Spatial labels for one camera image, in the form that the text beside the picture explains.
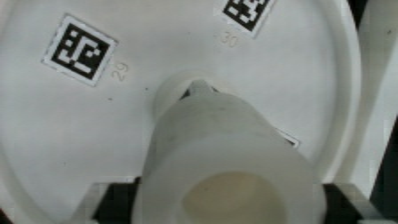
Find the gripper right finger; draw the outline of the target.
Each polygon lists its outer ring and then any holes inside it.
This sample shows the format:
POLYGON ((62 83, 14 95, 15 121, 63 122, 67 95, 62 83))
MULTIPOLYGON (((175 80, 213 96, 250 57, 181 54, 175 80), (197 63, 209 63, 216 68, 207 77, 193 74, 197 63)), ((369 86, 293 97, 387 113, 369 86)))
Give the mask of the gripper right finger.
POLYGON ((385 219, 369 199, 353 184, 323 185, 326 213, 323 224, 360 224, 385 219))

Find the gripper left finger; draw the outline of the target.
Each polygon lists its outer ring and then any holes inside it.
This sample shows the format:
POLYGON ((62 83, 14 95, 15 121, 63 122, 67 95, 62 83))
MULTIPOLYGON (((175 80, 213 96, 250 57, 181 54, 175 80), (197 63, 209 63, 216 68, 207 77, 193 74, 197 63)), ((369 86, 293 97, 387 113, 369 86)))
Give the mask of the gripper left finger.
POLYGON ((131 224, 140 178, 94 183, 85 192, 69 224, 131 224))

